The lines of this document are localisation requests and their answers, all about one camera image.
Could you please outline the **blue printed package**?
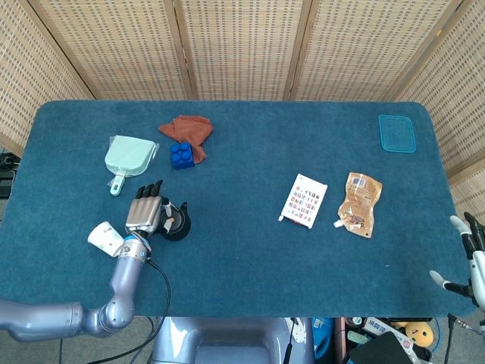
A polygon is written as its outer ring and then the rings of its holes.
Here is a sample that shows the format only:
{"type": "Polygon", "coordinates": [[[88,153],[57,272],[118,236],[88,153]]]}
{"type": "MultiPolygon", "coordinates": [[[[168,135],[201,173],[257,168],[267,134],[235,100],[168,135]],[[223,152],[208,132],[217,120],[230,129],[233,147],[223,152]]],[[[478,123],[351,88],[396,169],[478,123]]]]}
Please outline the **blue printed package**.
{"type": "Polygon", "coordinates": [[[328,350],[333,336],[334,318],[314,317],[311,320],[314,342],[314,358],[321,359],[328,350]]]}

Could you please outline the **grey blue robot torso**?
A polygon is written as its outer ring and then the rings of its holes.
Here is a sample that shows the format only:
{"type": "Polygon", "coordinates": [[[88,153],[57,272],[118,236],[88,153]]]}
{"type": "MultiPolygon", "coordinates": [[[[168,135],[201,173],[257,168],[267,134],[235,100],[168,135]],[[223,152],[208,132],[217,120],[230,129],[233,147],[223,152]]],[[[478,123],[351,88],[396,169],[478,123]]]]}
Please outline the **grey blue robot torso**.
{"type": "MultiPolygon", "coordinates": [[[[311,319],[303,364],[314,364],[311,319]]],[[[168,317],[155,338],[150,364],[283,364],[285,318],[168,317]]]]}

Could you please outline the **white printed carton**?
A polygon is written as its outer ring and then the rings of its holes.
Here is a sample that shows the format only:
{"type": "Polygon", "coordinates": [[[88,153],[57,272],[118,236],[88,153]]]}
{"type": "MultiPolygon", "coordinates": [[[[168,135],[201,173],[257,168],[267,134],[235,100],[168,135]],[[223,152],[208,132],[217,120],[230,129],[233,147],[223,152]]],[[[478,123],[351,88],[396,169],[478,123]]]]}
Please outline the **white printed carton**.
{"type": "Polygon", "coordinates": [[[367,317],[365,319],[363,329],[369,334],[374,334],[376,336],[391,332],[396,336],[397,340],[400,342],[404,349],[411,350],[413,348],[413,343],[410,339],[408,339],[407,336],[392,328],[385,322],[379,320],[378,318],[367,317]]]}

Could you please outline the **white part with black stick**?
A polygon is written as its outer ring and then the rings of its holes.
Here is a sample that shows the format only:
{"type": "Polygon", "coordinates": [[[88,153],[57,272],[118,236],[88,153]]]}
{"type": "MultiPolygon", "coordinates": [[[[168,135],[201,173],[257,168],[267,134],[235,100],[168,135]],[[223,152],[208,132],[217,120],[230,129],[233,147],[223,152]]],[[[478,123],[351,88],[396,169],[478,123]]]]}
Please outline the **white part with black stick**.
{"type": "Polygon", "coordinates": [[[306,356],[307,332],[301,318],[285,318],[289,329],[283,364],[303,364],[306,356]]]}

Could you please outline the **blue toy building block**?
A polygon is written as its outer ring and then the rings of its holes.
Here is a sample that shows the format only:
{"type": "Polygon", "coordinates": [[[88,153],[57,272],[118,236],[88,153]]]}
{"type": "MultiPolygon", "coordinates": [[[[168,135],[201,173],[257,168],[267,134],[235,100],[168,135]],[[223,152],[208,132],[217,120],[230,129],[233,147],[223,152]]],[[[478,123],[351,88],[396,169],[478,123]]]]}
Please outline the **blue toy building block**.
{"type": "Polygon", "coordinates": [[[195,166],[192,147],[189,143],[177,143],[170,147],[171,165],[174,169],[191,168],[195,166]]]}

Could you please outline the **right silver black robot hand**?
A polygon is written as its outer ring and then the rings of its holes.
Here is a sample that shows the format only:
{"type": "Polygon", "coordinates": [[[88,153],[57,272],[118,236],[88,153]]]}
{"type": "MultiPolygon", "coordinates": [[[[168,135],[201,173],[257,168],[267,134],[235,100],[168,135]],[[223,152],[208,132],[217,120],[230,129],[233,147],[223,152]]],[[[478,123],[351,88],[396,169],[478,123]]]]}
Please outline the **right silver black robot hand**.
{"type": "Polygon", "coordinates": [[[429,274],[438,286],[449,292],[471,298],[473,304],[481,312],[485,312],[485,225],[469,212],[465,212],[464,217],[467,223],[456,215],[452,215],[449,220],[458,230],[465,249],[470,271],[468,284],[448,281],[434,270],[430,270],[429,274]]]}

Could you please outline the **yellow emoji plush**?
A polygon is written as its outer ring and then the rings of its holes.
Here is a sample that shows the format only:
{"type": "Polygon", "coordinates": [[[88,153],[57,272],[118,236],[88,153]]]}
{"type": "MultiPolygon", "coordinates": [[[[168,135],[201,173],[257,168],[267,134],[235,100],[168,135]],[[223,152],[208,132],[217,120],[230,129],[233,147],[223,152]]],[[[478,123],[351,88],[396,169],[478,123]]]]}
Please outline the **yellow emoji plush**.
{"type": "Polygon", "coordinates": [[[405,334],[420,347],[429,347],[434,341],[433,331],[426,322],[409,322],[405,334]]]}

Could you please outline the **white snack packet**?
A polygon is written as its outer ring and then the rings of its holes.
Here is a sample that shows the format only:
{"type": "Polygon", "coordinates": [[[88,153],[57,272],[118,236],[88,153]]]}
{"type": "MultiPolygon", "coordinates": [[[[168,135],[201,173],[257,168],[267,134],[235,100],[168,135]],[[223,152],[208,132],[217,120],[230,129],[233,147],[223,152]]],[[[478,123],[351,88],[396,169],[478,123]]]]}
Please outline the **white snack packet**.
{"type": "Polygon", "coordinates": [[[286,218],[311,230],[326,192],[326,184],[297,174],[278,221],[286,218]]]}

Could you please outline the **brown spout pouch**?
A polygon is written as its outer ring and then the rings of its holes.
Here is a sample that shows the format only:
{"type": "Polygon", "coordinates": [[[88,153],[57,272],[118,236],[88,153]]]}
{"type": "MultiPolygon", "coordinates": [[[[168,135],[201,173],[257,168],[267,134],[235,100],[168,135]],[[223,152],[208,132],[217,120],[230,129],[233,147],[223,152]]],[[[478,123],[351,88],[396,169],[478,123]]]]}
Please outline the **brown spout pouch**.
{"type": "Polygon", "coordinates": [[[338,209],[335,228],[345,228],[370,239],[374,228],[374,207],[380,199],[383,185],[365,174],[350,172],[346,181],[346,196],[338,209]]]}

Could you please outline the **woven bamboo folding screen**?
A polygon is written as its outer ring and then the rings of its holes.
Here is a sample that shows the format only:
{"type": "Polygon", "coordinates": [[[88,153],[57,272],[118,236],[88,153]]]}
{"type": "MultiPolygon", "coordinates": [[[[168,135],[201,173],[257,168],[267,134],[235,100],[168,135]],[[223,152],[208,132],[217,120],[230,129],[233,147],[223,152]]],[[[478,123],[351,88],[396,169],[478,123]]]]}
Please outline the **woven bamboo folding screen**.
{"type": "Polygon", "coordinates": [[[485,0],[0,0],[0,152],[58,99],[420,102],[485,221],[485,0]]]}

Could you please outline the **white paper cup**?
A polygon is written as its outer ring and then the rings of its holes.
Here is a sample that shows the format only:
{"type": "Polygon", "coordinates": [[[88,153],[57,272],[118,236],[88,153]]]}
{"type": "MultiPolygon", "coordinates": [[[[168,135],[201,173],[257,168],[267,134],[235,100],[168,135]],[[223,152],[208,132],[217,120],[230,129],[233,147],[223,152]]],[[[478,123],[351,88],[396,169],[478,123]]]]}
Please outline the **white paper cup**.
{"type": "Polygon", "coordinates": [[[122,236],[108,221],[98,224],[90,232],[87,241],[111,257],[118,257],[124,244],[122,236]]]}

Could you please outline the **rust orange cloth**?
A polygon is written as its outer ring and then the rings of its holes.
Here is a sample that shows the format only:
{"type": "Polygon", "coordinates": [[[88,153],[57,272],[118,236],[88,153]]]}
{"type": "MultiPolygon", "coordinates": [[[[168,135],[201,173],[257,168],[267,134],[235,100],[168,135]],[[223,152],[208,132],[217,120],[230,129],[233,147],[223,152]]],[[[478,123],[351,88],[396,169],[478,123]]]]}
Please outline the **rust orange cloth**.
{"type": "Polygon", "coordinates": [[[214,127],[208,118],[198,115],[179,115],[168,124],[162,124],[158,131],[178,143],[189,143],[192,147],[194,163],[203,162],[206,158],[202,148],[214,127]]]}

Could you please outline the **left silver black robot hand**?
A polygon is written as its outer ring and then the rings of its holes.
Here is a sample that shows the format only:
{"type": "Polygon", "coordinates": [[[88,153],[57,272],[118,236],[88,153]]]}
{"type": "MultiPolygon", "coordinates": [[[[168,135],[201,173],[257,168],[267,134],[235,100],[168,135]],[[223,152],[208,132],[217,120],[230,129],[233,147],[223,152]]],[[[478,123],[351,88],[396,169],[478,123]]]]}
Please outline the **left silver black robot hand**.
{"type": "Polygon", "coordinates": [[[163,180],[158,180],[137,190],[125,223],[128,234],[136,232],[151,236],[155,233],[160,222],[161,207],[171,204],[167,197],[160,195],[162,184],[163,180]]]}

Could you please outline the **mint green dustpan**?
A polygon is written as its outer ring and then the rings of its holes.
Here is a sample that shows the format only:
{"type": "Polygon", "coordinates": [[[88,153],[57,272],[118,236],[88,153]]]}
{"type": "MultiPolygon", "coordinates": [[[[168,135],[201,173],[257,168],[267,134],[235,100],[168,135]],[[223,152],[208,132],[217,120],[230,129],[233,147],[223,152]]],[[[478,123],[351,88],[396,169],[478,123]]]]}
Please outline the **mint green dustpan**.
{"type": "Polygon", "coordinates": [[[128,177],[145,172],[159,145],[151,140],[132,136],[112,136],[105,155],[105,167],[114,175],[109,183],[110,194],[118,196],[128,177]]]}

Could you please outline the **blue felt table mat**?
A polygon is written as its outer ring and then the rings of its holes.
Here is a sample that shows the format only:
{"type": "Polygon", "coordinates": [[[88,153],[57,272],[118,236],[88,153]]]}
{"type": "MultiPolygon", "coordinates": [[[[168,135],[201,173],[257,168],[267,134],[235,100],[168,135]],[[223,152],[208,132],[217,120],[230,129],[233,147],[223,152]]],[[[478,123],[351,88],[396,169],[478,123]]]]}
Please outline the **blue felt table mat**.
{"type": "Polygon", "coordinates": [[[139,315],[468,315],[472,302],[429,271],[468,279],[455,206],[433,124],[416,102],[47,102],[30,137],[0,223],[0,299],[29,304],[107,303],[115,260],[88,243],[109,221],[119,232],[136,191],[188,203],[189,234],[152,238],[158,270],[145,267],[139,315]],[[176,140],[158,131],[179,115],[208,118],[206,158],[176,170],[176,140]],[[416,152],[381,146],[379,115],[411,119],[416,152]],[[159,145],[118,196],[105,167],[110,138],[159,145]],[[382,183],[370,239],[335,228],[350,172],[382,183]],[[278,221],[297,174],[327,185],[311,230],[278,221]]]}

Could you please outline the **clear blue container lid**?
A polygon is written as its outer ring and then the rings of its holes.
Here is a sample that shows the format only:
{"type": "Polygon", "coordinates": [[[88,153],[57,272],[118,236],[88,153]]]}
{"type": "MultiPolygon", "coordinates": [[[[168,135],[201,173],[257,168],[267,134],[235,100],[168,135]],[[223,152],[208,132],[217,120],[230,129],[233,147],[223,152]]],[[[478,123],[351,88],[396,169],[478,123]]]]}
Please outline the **clear blue container lid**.
{"type": "Polygon", "coordinates": [[[387,152],[414,153],[416,142],[410,118],[401,115],[379,115],[380,141],[387,152]]]}

